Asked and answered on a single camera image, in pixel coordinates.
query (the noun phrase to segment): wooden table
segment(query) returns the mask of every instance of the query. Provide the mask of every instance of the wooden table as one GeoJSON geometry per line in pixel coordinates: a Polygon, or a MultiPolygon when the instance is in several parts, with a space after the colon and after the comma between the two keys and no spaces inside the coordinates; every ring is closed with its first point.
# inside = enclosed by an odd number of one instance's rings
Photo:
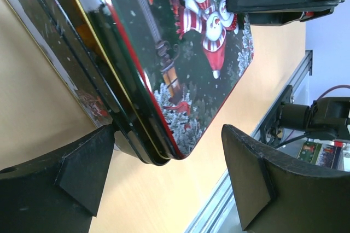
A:
{"type": "MultiPolygon", "coordinates": [[[[21,22],[0,0],[0,169],[94,129],[21,22]]],[[[254,130],[305,54],[305,24],[253,27],[254,61],[193,153],[163,167],[114,152],[91,233],[183,232],[226,166],[221,127],[254,130]]]]}

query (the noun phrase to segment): colorful box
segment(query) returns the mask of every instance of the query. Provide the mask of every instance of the colorful box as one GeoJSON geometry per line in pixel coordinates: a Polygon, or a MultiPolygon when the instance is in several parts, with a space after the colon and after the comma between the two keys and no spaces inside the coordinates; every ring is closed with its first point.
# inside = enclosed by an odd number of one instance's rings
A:
{"type": "Polygon", "coordinates": [[[254,56],[226,0],[8,1],[94,123],[116,121],[120,150],[146,163],[187,157],[254,56]]]}
{"type": "Polygon", "coordinates": [[[318,166],[342,169],[342,148],[329,144],[305,142],[297,158],[318,166]]]}

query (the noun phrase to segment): white wall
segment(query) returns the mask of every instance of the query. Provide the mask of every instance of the white wall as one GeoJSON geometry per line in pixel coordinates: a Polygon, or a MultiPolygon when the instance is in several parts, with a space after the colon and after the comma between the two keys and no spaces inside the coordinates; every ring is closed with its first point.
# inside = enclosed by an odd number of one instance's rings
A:
{"type": "MultiPolygon", "coordinates": [[[[332,15],[306,24],[306,49],[313,50],[313,76],[309,103],[335,85],[350,84],[350,0],[335,8],[332,15]]],[[[348,96],[349,89],[331,96],[348,96]]]]}

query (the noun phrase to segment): gold rim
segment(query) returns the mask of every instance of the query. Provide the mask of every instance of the gold rim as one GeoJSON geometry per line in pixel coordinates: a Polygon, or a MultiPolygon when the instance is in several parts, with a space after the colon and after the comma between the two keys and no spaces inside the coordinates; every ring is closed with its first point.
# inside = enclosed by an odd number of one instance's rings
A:
{"type": "Polygon", "coordinates": [[[140,119],[140,117],[139,117],[139,115],[138,115],[138,113],[137,113],[135,107],[133,106],[133,104],[132,104],[132,102],[131,102],[131,99],[130,99],[129,95],[127,94],[127,92],[126,92],[124,86],[122,85],[122,83],[121,83],[121,81],[120,81],[120,79],[119,79],[119,77],[118,77],[116,71],[115,71],[114,68],[113,68],[112,63],[110,62],[110,60],[109,60],[109,58],[108,58],[106,52],[104,51],[104,48],[103,48],[103,46],[102,46],[100,40],[98,39],[98,37],[97,37],[97,35],[96,35],[96,33],[95,33],[95,30],[94,30],[93,26],[91,25],[91,23],[90,23],[90,21],[89,21],[89,18],[86,16],[85,10],[84,10],[83,6],[81,6],[79,0],[75,0],[75,2],[77,3],[77,5],[78,5],[78,7],[79,7],[79,9],[80,9],[80,11],[81,11],[83,17],[84,17],[84,20],[85,20],[86,24],[88,25],[90,31],[92,32],[92,35],[94,36],[94,39],[95,39],[95,41],[97,42],[97,45],[98,45],[98,47],[100,48],[100,50],[101,50],[101,52],[102,52],[102,54],[103,54],[103,57],[105,58],[105,60],[106,60],[106,62],[107,62],[107,64],[108,64],[108,67],[110,68],[110,70],[112,71],[112,73],[113,73],[114,77],[116,78],[118,84],[120,85],[120,87],[121,87],[121,89],[122,89],[122,91],[123,91],[123,93],[124,93],[126,99],[128,100],[128,102],[129,102],[129,104],[130,104],[132,110],[134,111],[134,113],[135,113],[137,119],[139,120],[139,122],[141,123],[143,129],[145,130],[145,132],[146,132],[148,138],[150,139],[150,141],[151,141],[153,147],[155,148],[156,152],[159,154],[159,156],[160,156],[161,158],[163,158],[163,159],[165,159],[165,160],[168,160],[169,158],[164,157],[164,156],[159,152],[159,150],[158,150],[158,148],[156,147],[156,145],[154,144],[154,141],[152,140],[150,134],[148,133],[147,129],[145,128],[145,125],[143,124],[142,120],[140,119]]]}
{"type": "Polygon", "coordinates": [[[7,2],[7,5],[10,7],[11,11],[15,14],[15,16],[17,16],[17,19],[20,21],[20,23],[23,25],[24,29],[26,30],[26,32],[29,34],[29,36],[32,38],[32,40],[34,41],[35,45],[39,48],[40,52],[44,55],[44,57],[46,58],[46,60],[48,61],[48,63],[50,64],[51,68],[54,69],[54,71],[56,72],[56,74],[59,76],[59,78],[61,79],[61,81],[63,82],[64,86],[68,89],[68,91],[72,94],[72,96],[74,97],[74,99],[76,100],[76,102],[78,103],[78,105],[82,108],[83,112],[86,114],[86,116],[90,119],[90,121],[93,123],[93,125],[97,128],[98,126],[94,123],[94,121],[91,119],[91,117],[89,116],[89,114],[87,113],[87,111],[85,110],[85,108],[83,107],[83,105],[81,104],[81,102],[79,101],[79,99],[74,95],[74,92],[71,90],[71,88],[69,88],[68,84],[66,83],[66,81],[63,79],[63,77],[60,75],[60,73],[58,72],[58,70],[56,69],[56,67],[53,65],[53,63],[51,62],[50,58],[48,57],[48,55],[46,54],[46,52],[43,50],[43,48],[41,47],[41,45],[38,43],[38,41],[34,38],[33,34],[29,31],[29,29],[27,28],[26,24],[23,22],[22,18],[20,17],[20,15],[16,12],[16,10],[12,7],[11,3],[8,0],[5,0],[7,2]]]}

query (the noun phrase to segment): black cable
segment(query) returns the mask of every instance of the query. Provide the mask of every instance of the black cable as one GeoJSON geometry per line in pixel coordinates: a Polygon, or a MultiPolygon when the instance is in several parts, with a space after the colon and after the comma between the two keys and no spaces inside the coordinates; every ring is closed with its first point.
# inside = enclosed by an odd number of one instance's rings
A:
{"type": "Polygon", "coordinates": [[[309,133],[304,133],[301,136],[297,136],[297,137],[291,138],[289,140],[286,140],[286,141],[280,143],[278,146],[276,146],[275,149],[278,149],[278,148],[280,148],[280,147],[282,147],[282,146],[284,146],[286,144],[290,144],[290,143],[293,143],[293,142],[298,141],[300,139],[303,139],[303,138],[307,137],[308,135],[309,135],[309,133]]]}

